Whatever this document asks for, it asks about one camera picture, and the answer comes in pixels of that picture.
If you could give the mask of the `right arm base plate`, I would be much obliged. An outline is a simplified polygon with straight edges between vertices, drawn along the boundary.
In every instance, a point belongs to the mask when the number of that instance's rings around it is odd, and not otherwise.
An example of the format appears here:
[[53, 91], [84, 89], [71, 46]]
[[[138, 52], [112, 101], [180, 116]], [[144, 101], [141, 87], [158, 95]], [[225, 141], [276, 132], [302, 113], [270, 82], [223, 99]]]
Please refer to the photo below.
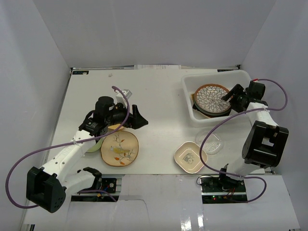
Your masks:
[[196, 180], [197, 185], [201, 186], [203, 193], [246, 193], [244, 181], [227, 182], [218, 176], [201, 175]]

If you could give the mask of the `cream square panda dish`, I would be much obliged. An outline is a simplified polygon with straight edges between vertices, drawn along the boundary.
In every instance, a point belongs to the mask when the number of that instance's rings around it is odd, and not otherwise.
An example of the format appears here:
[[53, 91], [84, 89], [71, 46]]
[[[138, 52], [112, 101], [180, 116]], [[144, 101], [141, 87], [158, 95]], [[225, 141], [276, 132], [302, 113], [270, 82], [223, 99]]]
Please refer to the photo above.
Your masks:
[[175, 151], [174, 160], [186, 173], [198, 173], [204, 167], [199, 151], [199, 145], [195, 142], [187, 141]]

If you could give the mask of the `floral pattern round plate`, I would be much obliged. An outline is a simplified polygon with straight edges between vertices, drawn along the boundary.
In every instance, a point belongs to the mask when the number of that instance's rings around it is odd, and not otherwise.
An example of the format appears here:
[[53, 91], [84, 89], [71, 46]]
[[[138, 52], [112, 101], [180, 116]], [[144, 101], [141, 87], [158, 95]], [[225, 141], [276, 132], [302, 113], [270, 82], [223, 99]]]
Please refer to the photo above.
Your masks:
[[221, 98], [226, 95], [229, 90], [219, 84], [205, 84], [200, 86], [194, 93], [194, 105], [199, 110], [221, 114], [229, 111], [231, 105], [229, 102], [222, 101]]

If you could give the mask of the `yellow square panda dish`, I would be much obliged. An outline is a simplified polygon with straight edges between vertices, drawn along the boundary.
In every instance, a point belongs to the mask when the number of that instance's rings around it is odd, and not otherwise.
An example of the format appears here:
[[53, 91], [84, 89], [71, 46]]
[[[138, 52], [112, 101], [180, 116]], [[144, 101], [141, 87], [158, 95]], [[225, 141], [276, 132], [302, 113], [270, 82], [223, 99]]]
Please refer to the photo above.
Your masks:
[[116, 130], [119, 126], [120, 126], [120, 124], [111, 125], [111, 126], [108, 127], [108, 130], [109, 131]]

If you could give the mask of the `beige bird pattern plate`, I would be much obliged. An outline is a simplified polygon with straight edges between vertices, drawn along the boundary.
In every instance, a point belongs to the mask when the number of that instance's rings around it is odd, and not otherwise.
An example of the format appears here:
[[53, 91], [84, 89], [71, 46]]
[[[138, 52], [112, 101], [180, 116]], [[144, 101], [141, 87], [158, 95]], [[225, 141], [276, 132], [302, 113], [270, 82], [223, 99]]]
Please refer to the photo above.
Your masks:
[[139, 141], [128, 131], [118, 131], [107, 136], [101, 145], [102, 160], [112, 167], [130, 165], [138, 156]]

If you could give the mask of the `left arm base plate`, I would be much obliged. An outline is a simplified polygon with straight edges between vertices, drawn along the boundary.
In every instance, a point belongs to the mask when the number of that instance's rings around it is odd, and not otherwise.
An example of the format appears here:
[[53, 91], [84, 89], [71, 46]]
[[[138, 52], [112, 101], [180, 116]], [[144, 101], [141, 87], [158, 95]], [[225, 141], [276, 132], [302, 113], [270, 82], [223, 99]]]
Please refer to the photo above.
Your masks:
[[79, 191], [79, 193], [85, 191], [91, 191], [94, 193], [95, 192], [102, 193], [102, 191], [105, 191], [107, 193], [115, 193], [116, 184], [117, 184], [116, 178], [102, 178], [101, 181], [95, 180], [90, 187], [82, 189], [81, 191]]

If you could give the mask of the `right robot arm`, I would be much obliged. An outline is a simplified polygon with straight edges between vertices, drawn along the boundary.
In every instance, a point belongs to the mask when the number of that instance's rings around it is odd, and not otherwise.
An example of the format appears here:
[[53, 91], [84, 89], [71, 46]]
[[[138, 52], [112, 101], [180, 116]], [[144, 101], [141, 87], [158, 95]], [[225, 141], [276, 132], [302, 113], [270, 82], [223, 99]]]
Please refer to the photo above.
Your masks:
[[232, 110], [247, 112], [252, 125], [241, 157], [221, 169], [224, 173], [220, 173], [217, 185], [223, 192], [238, 187], [253, 171], [276, 167], [281, 160], [289, 130], [272, 119], [267, 102], [262, 100], [265, 89], [264, 84], [252, 80], [247, 88], [236, 84], [222, 97], [231, 104]]

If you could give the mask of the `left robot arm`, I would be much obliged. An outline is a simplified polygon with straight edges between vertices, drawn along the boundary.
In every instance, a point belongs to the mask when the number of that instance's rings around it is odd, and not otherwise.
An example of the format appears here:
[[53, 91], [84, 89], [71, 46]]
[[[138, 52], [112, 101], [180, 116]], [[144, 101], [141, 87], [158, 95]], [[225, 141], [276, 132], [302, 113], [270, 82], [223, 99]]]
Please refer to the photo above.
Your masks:
[[139, 129], [148, 121], [139, 113], [137, 105], [129, 107], [114, 103], [109, 96], [100, 97], [75, 133], [72, 143], [65, 146], [41, 168], [32, 167], [27, 174], [26, 198], [50, 213], [60, 209], [69, 195], [86, 190], [97, 192], [102, 186], [100, 171], [85, 167], [76, 174], [68, 173], [79, 159], [93, 147], [108, 127], [123, 123], [124, 127]]

